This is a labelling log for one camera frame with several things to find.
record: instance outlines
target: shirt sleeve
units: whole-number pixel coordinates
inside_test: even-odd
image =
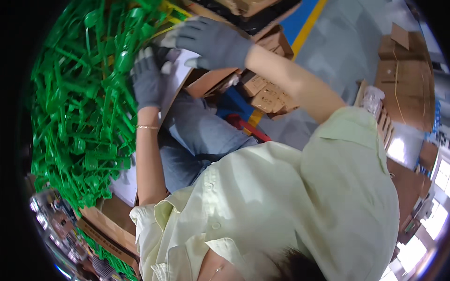
[[[316,214],[308,248],[325,275],[379,280],[395,247],[399,207],[374,117],[356,107],[334,112],[304,147],[300,175]]]
[[[136,225],[136,246],[140,254],[139,271],[143,280],[150,280],[161,242],[162,229],[155,219],[156,204],[136,206],[130,212],[130,218]]]

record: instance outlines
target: forearm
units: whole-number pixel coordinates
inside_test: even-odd
[[[261,46],[254,45],[249,50],[245,66],[282,88],[319,124],[346,106],[320,78]]]
[[[158,127],[158,111],[156,107],[142,108],[138,112],[138,124]],[[166,198],[156,129],[136,130],[136,176],[140,205],[158,203]]]

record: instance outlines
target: gray work glove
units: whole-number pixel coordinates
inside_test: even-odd
[[[166,62],[162,72],[170,72],[171,63]],[[130,71],[135,90],[135,98],[138,103],[138,111],[143,107],[157,107],[161,109],[163,92],[161,87],[161,74],[153,60],[153,52],[150,47],[141,49],[136,56],[135,67]]]
[[[161,46],[196,52],[199,58],[185,62],[185,66],[208,70],[238,67],[245,69],[245,57],[253,45],[223,22],[194,17],[175,26],[161,41]]]

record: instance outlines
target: yellow floor line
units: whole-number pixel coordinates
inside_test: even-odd
[[[263,116],[263,114],[261,112],[259,112],[258,110],[254,110],[252,115],[250,116],[250,118],[248,119],[248,123],[250,125],[252,125],[253,127],[256,128],[256,126],[258,125],[259,121],[261,120],[261,117]],[[244,132],[247,135],[251,135],[250,131],[244,128]]]
[[[305,24],[303,25],[302,29],[297,35],[297,38],[295,38],[294,43],[292,44],[292,51],[294,51],[294,57],[292,58],[293,61],[295,61],[295,58],[297,57],[298,52],[303,47],[303,44],[305,43],[306,39],[308,38],[309,33],[311,32],[312,27],[314,26],[315,22],[320,16],[320,13],[324,9],[325,4],[327,3],[327,0],[319,0],[317,4],[315,5],[314,9],[312,10],[311,14],[309,15],[308,19],[306,20]]]

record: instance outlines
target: pile of green plastic tags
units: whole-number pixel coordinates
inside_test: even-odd
[[[58,189],[78,214],[111,198],[111,179],[131,166],[137,117],[128,72],[168,16],[161,3],[72,1],[32,70],[35,188]]]

